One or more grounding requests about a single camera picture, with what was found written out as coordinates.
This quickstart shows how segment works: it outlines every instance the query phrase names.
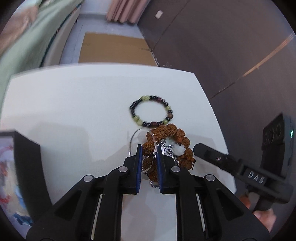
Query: yellow bead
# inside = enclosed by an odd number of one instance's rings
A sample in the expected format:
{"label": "yellow bead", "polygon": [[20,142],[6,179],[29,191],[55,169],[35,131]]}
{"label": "yellow bead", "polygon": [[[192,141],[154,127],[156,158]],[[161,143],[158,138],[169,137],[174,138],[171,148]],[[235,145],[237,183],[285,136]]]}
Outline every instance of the yellow bead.
{"label": "yellow bead", "polygon": [[139,119],[138,121],[137,121],[137,125],[138,126],[141,126],[143,124],[143,121],[141,120],[141,119]]}
{"label": "yellow bead", "polygon": [[140,119],[140,116],[138,116],[138,115],[136,115],[136,116],[133,118],[133,120],[134,120],[135,122],[138,122],[139,119]]}

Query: green fabric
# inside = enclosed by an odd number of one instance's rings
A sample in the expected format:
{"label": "green fabric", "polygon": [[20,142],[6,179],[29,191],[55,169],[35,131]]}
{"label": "green fabric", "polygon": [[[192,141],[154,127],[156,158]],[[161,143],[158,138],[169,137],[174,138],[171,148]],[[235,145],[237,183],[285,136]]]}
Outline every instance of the green fabric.
{"label": "green fabric", "polygon": [[83,0],[55,0],[40,6],[36,21],[0,58],[0,107],[13,74],[39,68],[47,46],[64,19]]}

